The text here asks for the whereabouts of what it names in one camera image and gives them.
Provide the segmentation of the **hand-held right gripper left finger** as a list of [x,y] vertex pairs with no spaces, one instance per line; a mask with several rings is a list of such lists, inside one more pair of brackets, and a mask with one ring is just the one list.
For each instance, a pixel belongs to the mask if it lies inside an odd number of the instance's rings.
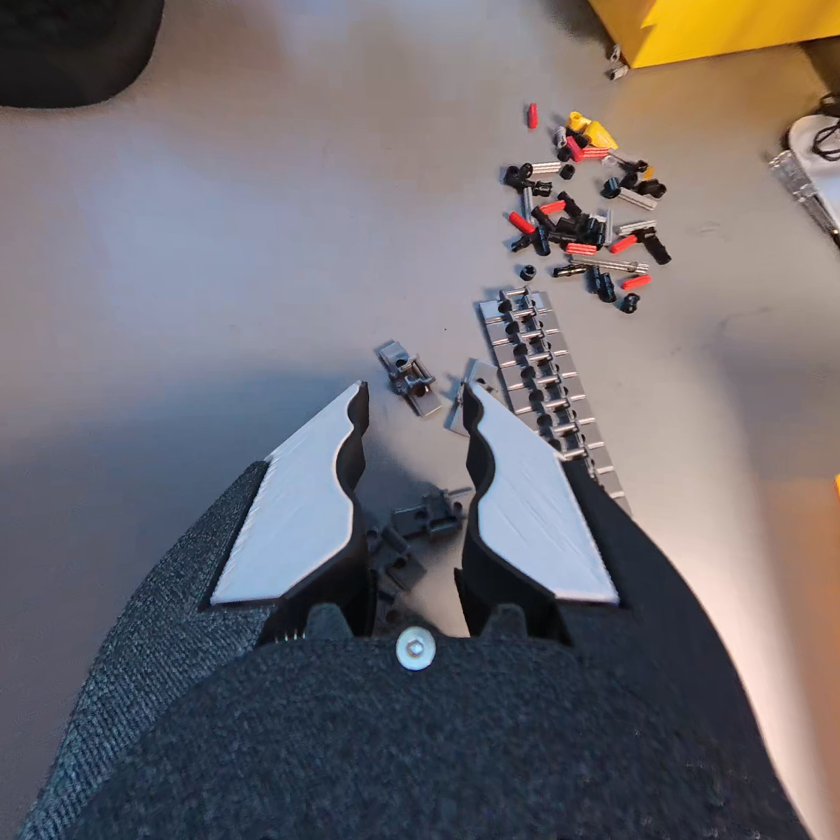
[[373,629],[373,568],[356,488],[370,393],[357,381],[266,458],[266,472],[208,596],[208,607],[270,609],[263,639],[302,634],[336,605],[352,635]]

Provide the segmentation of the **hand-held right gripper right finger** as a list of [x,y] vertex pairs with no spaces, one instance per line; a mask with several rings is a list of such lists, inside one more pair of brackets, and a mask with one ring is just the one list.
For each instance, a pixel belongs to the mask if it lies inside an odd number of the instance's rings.
[[475,494],[455,585],[469,635],[514,606],[526,635],[569,643],[562,604],[621,600],[560,453],[479,383],[464,386],[462,405]]

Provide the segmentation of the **grey toy track belt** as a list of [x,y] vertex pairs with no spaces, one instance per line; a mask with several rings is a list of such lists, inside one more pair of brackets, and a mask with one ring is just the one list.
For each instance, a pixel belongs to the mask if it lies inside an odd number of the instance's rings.
[[513,415],[552,446],[558,459],[582,463],[596,485],[631,516],[549,295],[525,287],[499,290],[494,298],[479,301],[476,310]]

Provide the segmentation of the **pile of small building pieces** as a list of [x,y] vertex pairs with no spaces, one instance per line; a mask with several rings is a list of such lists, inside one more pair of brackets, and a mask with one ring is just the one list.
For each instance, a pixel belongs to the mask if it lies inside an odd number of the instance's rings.
[[625,156],[599,120],[571,111],[553,134],[553,158],[510,164],[501,182],[521,202],[507,216],[518,232],[510,251],[564,257],[552,278],[583,276],[620,312],[635,314],[652,266],[672,261],[654,218],[666,184],[644,159]]

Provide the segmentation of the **yellow plastic storage bin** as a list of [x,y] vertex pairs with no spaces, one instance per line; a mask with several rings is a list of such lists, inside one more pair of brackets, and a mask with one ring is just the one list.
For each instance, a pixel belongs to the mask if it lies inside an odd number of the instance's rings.
[[837,36],[838,1],[590,1],[633,69]]

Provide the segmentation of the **grey desk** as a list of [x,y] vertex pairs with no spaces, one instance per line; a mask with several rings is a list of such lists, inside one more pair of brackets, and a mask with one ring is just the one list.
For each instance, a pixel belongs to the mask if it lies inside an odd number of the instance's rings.
[[[94,108],[2,111],[2,838],[135,588],[250,462],[371,389],[363,504],[468,482],[449,405],[516,283],[510,164],[569,111],[668,188],[635,314],[546,290],[638,524],[717,625],[803,822],[838,838],[838,252],[767,166],[800,47],[606,78],[585,2],[170,2]],[[539,106],[529,131],[526,110]]]

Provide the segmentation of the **clipboard with diagram sheet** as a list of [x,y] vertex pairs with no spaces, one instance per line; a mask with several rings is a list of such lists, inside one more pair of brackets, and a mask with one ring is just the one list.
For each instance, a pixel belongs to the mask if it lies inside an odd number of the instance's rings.
[[838,248],[838,112],[818,112],[796,120],[781,147],[769,159],[771,173]]

